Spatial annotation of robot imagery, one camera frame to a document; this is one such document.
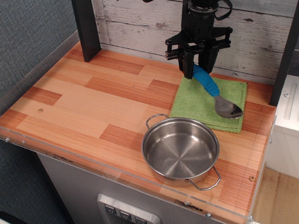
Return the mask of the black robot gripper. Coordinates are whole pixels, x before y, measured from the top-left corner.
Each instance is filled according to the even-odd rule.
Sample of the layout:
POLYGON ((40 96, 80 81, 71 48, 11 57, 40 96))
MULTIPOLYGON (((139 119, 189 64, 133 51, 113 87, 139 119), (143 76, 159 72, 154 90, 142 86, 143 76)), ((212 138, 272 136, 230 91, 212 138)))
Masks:
POLYGON ((219 49, 230 47, 230 27, 215 27, 214 21, 224 20, 230 11, 223 16, 216 16, 218 1, 215 5, 202 8, 194 5, 192 0, 183 0, 181 31, 166 40, 167 60, 177 59, 180 71, 187 79, 193 78, 194 54, 198 55, 198 65, 211 73, 219 49))

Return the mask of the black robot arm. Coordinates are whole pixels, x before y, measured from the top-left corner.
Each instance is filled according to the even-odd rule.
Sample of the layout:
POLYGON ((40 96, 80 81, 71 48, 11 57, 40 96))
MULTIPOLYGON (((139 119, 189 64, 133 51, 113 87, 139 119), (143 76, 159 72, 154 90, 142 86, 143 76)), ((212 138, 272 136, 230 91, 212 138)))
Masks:
POLYGON ((166 40, 167 60, 177 59, 180 71, 193 78, 194 57, 198 65, 211 73, 219 50, 230 47, 230 27, 215 27, 232 11, 230 0, 183 0, 181 31, 166 40))

